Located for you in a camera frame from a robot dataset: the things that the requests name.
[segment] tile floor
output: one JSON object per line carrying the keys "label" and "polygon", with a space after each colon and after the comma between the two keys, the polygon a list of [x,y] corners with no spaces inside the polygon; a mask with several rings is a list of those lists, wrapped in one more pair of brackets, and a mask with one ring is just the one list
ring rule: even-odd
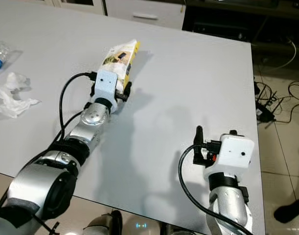
{"label": "tile floor", "polygon": [[[282,73],[282,78],[263,73],[260,76],[258,70],[254,68],[255,80],[269,85],[273,92],[277,91],[278,97],[288,95],[288,85],[299,79],[299,75],[289,70],[277,71]],[[292,88],[292,92],[299,97],[299,88]],[[285,99],[275,112],[276,119],[289,120],[290,111],[297,103],[299,101],[293,98]],[[286,224],[273,217],[279,206],[289,205],[299,199],[299,107],[294,109],[290,123],[275,122],[267,126],[265,123],[258,126],[266,234],[299,235],[299,216]]]}
{"label": "tile floor", "polygon": [[[291,79],[295,78],[294,73],[288,72],[287,77],[283,79],[260,76],[257,67],[254,67],[254,71],[256,81],[269,85],[273,91],[277,91],[278,96],[288,95],[287,86],[292,81]],[[289,119],[290,110],[296,103],[293,99],[283,102],[282,111],[276,112],[277,120]],[[299,107],[293,111],[292,121],[289,124],[277,122],[272,123],[268,128],[266,126],[266,124],[258,126],[266,234],[299,235],[299,216],[287,224],[281,224],[273,218],[276,208],[299,199]],[[0,197],[10,182],[10,177],[0,174]],[[111,212],[111,210],[112,208],[104,205],[73,197],[67,212],[55,220],[48,221],[47,224],[53,226],[55,221],[59,221],[58,231],[61,235],[79,235],[93,218]],[[124,235],[159,234],[157,221],[124,211],[122,215]],[[136,223],[148,224],[152,228],[151,232],[132,232],[131,228]],[[47,235],[48,233],[41,228],[36,234]]]}

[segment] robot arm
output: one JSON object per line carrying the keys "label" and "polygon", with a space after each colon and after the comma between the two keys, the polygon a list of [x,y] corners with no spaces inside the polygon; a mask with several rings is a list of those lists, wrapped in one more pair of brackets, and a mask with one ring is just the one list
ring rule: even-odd
{"label": "robot arm", "polygon": [[116,82],[116,73],[98,71],[92,102],[79,123],[12,181],[7,203],[0,208],[0,234],[35,234],[40,220],[67,210],[81,166],[98,145],[104,125],[117,109],[117,99],[126,101],[130,94],[131,83],[124,94],[117,94]]}
{"label": "robot arm", "polygon": [[[252,231],[253,218],[247,206],[249,201],[245,187],[240,187],[243,173],[247,170],[253,152],[254,142],[235,130],[223,134],[220,141],[204,142],[203,129],[198,126],[194,144],[194,164],[204,165],[204,179],[209,182],[209,209],[223,215],[247,231]],[[207,224],[214,235],[243,234],[234,226],[222,220],[206,216]]]}

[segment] electrical wire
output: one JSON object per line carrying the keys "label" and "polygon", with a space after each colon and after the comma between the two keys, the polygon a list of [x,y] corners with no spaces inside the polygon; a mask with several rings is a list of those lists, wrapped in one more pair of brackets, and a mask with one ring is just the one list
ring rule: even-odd
{"label": "electrical wire", "polygon": [[[75,115],[73,115],[67,122],[66,124],[64,125],[64,128],[66,128],[70,122],[72,122],[77,116],[79,116],[80,114],[82,113],[82,111],[76,113]],[[33,157],[31,160],[29,160],[20,170],[20,172],[25,168],[27,167],[28,165],[30,165],[32,162],[36,161],[38,158],[40,158],[41,156],[43,156],[45,153],[48,152],[48,150],[50,149],[50,147],[52,146],[52,144],[54,142],[56,142],[59,138],[59,136],[61,135],[61,130],[58,132],[58,134],[56,135],[56,137],[53,139],[52,143],[49,145],[49,147],[42,151],[41,153],[37,154],[35,157]],[[6,189],[6,191],[4,192],[4,194],[2,195],[1,199],[0,199],[0,208],[2,207],[2,205],[4,204],[4,202],[6,201],[7,199],[7,193],[8,193],[8,190],[9,190],[9,187]]]}
{"label": "electrical wire", "polygon": [[275,120],[275,122],[281,122],[281,123],[290,123],[292,121],[292,114],[293,114],[293,110],[298,107],[299,104],[295,105],[292,109],[291,109],[291,114],[290,114],[290,119],[288,121],[278,121],[278,120]]}
{"label": "electrical wire", "polygon": [[50,235],[59,235],[60,233],[56,233],[54,229],[51,229],[50,227],[48,227],[48,225],[42,221],[39,217],[37,217],[36,215],[32,214],[32,217],[40,224],[42,225],[48,232]]}
{"label": "electrical wire", "polygon": [[81,77],[81,76],[87,76],[90,77],[92,73],[89,72],[81,72],[78,73],[74,76],[72,76],[67,82],[66,84],[63,86],[61,93],[60,93],[60,99],[59,99],[59,121],[60,121],[60,127],[61,127],[61,137],[60,140],[63,140],[63,138],[65,137],[65,128],[64,128],[64,124],[63,124],[63,113],[62,113],[62,101],[63,101],[63,96],[65,94],[65,91],[68,87],[68,85],[76,78]]}
{"label": "electrical wire", "polygon": [[202,147],[201,145],[199,144],[194,144],[194,145],[191,145],[190,147],[188,147],[184,152],[183,154],[181,155],[180,157],[180,160],[179,160],[179,164],[178,164],[178,174],[179,174],[179,180],[180,180],[180,184],[182,186],[182,189],[183,191],[185,192],[185,194],[187,195],[187,197],[190,199],[190,201],[196,206],[198,207],[200,210],[202,210],[204,213],[210,215],[210,216],[213,216],[217,219],[220,219],[230,225],[232,225],[233,227],[235,227],[236,229],[238,229],[239,231],[243,232],[244,234],[246,235],[253,235],[251,232],[249,232],[246,228],[244,228],[243,226],[241,226],[240,224],[234,222],[233,220],[221,215],[221,214],[218,214],[218,213],[215,213],[209,209],[207,209],[206,207],[204,207],[203,205],[201,205],[193,196],[192,194],[189,192],[189,190],[187,189],[185,183],[184,183],[184,180],[183,180],[183,176],[182,176],[182,166],[183,166],[183,161],[185,159],[185,157],[187,156],[187,154],[195,147]]}
{"label": "electrical wire", "polygon": [[295,57],[296,57],[296,53],[297,53],[297,48],[296,48],[296,46],[295,46],[295,44],[294,44],[293,41],[290,41],[290,44],[291,44],[291,45],[293,46],[293,48],[294,48],[294,55],[293,55],[293,57],[292,57],[288,62],[286,62],[284,65],[281,65],[281,66],[278,66],[278,67],[276,67],[276,68],[272,68],[272,69],[269,69],[269,70],[265,70],[265,71],[263,71],[263,72],[271,72],[271,71],[274,71],[274,70],[278,70],[278,69],[280,69],[280,68],[282,68],[282,67],[287,66],[288,64],[290,64],[290,63],[295,59]]}
{"label": "electrical wire", "polygon": [[[263,84],[263,85],[266,86],[266,87],[269,89],[269,91],[270,91],[270,96],[269,96],[269,98],[260,98],[259,100],[270,100],[271,97],[272,97],[272,93],[273,93],[273,92],[272,92],[272,89],[271,89],[270,86],[268,86],[267,84],[265,84],[265,83],[263,82],[263,78],[262,78],[262,74],[261,74],[259,65],[258,65],[258,69],[259,69],[259,73],[260,73],[262,82],[257,82],[257,83],[258,83],[258,84]],[[289,100],[291,100],[291,98],[294,98],[294,99],[299,100],[299,97],[297,97],[296,95],[294,95],[293,92],[291,91],[291,88],[292,88],[292,87],[299,87],[299,81],[293,81],[293,82],[291,82],[291,83],[288,85],[287,90],[288,90],[288,94],[289,94],[289,95],[282,96],[282,97],[276,97],[275,99],[273,99],[273,100],[271,101],[271,103],[270,103],[269,105],[272,105],[272,102],[277,101],[277,100],[281,100],[281,99],[283,99],[283,98],[284,98],[284,99],[285,99],[285,98],[290,98]],[[275,120],[275,122],[290,123],[290,122],[292,121],[293,110],[294,110],[296,107],[298,107],[298,106],[299,106],[299,104],[293,106],[293,108],[291,109],[291,113],[290,113],[290,119],[289,119],[289,121],[279,121],[279,120]]]}

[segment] cabinet drawer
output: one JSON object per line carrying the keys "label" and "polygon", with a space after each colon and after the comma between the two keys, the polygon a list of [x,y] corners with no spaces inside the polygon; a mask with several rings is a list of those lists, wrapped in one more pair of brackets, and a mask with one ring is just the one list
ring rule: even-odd
{"label": "cabinet drawer", "polygon": [[111,17],[182,29],[184,5],[150,0],[106,0],[106,5]]}

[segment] black cable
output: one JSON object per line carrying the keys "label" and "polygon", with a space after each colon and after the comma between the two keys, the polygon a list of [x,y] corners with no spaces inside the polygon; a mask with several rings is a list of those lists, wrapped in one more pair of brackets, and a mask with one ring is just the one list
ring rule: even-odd
{"label": "black cable", "polygon": [[292,121],[292,114],[293,114],[293,110],[298,107],[299,104],[295,105],[292,109],[291,109],[291,114],[290,114],[290,119],[288,121],[278,121],[278,120],[275,120],[275,122],[281,122],[281,123],[290,123]]}
{"label": "black cable", "polygon": [[[66,128],[70,122],[72,122],[77,116],[79,116],[82,113],[82,111],[76,113],[75,115],[73,115],[64,125],[64,128]],[[49,148],[51,147],[51,145],[56,142],[59,138],[59,136],[61,135],[61,130],[58,132],[58,134],[56,135],[56,137],[53,139],[52,143],[49,145],[49,147],[44,150],[43,152],[37,154],[35,157],[33,157],[31,160],[29,160],[22,168],[20,171],[22,171],[25,167],[27,167],[28,165],[30,165],[32,162],[36,161],[38,158],[40,158],[41,156],[43,156],[46,152],[48,152]],[[2,195],[1,199],[0,199],[0,208],[2,207],[2,205],[4,204],[4,202],[7,199],[7,193],[8,193],[8,189],[9,187],[6,189],[6,191],[4,192],[4,194]]]}
{"label": "black cable", "polygon": [[[259,73],[260,73],[260,76],[261,76],[261,80],[262,80],[262,74],[261,74],[261,71],[260,71],[260,67],[259,67],[259,65],[258,65],[258,70],[259,70]],[[260,83],[260,84],[263,84],[264,86],[266,86],[269,90],[270,90],[270,94],[272,94],[272,89],[270,88],[270,86],[268,86],[267,84],[265,84],[264,82],[257,82],[257,83]],[[293,81],[293,82],[291,82],[289,85],[288,85],[288,87],[287,87],[287,90],[288,90],[288,94],[289,95],[287,95],[287,96],[282,96],[282,97],[276,97],[276,99],[274,99],[274,100],[272,100],[273,102],[274,101],[277,101],[277,100],[281,100],[281,99],[285,99],[285,98],[295,98],[295,99],[297,99],[297,100],[299,100],[299,97],[297,97],[296,95],[294,95],[293,93],[292,93],[292,91],[291,91],[291,88],[292,87],[299,87],[299,81]],[[264,99],[264,98],[261,98],[261,99],[259,99],[259,100],[270,100],[270,98],[271,98],[271,95],[270,95],[270,97],[269,97],[269,99]],[[290,119],[289,119],[289,121],[278,121],[278,120],[274,120],[274,122],[281,122],[281,123],[290,123],[291,121],[292,121],[292,114],[293,114],[293,110],[296,108],[296,107],[298,107],[299,106],[299,104],[296,104],[295,106],[293,106],[293,108],[291,109],[291,113],[290,113]]]}
{"label": "black cable", "polygon": [[64,124],[63,124],[63,114],[62,114],[62,101],[63,101],[63,96],[65,94],[66,88],[68,87],[68,85],[76,78],[81,77],[81,76],[87,76],[89,78],[91,78],[92,73],[91,72],[81,72],[78,73],[74,76],[72,76],[67,82],[66,84],[63,86],[61,93],[60,93],[60,99],[59,99],[59,120],[60,120],[60,127],[61,127],[61,137],[60,140],[63,140],[63,138],[65,137],[65,128],[64,128]]}
{"label": "black cable", "polygon": [[47,224],[42,221],[39,217],[37,217],[36,215],[32,214],[32,217],[40,224],[42,225],[48,232],[50,235],[59,235],[60,233],[56,233],[53,229],[51,229],[50,227],[47,226]]}
{"label": "black cable", "polygon": [[190,199],[190,201],[197,206],[200,210],[202,210],[203,212],[205,212],[206,214],[213,216],[217,219],[220,219],[230,225],[232,225],[233,227],[237,228],[238,230],[242,231],[244,234],[246,235],[253,235],[251,232],[249,232],[247,229],[245,229],[243,226],[241,226],[240,224],[234,222],[233,220],[221,215],[221,214],[217,214],[209,209],[207,209],[206,207],[204,207],[203,205],[201,205],[193,196],[192,194],[190,194],[189,190],[187,189],[184,180],[183,180],[183,176],[182,176],[182,165],[183,165],[183,161],[185,159],[185,157],[187,156],[187,154],[195,147],[201,147],[201,145],[199,144],[194,144],[191,145],[190,147],[188,147],[183,154],[180,157],[179,160],[179,164],[178,164],[178,173],[179,173],[179,180],[180,180],[180,184],[182,186],[182,189],[184,190],[185,194],[187,195],[187,197]]}
{"label": "black cable", "polygon": [[[64,129],[66,129],[66,127],[70,124],[70,122],[73,121],[73,119],[75,119],[77,116],[80,116],[81,113],[82,113],[82,111],[80,111],[80,112],[74,114],[74,115],[73,115],[73,116],[66,122],[66,124],[64,125]],[[59,136],[61,135],[61,132],[62,132],[62,130],[60,130],[60,131],[58,132],[58,134],[56,135],[56,137],[53,139],[53,141],[51,142],[51,144],[50,144],[49,146],[51,146],[53,143],[55,143],[55,142],[59,139]]]}

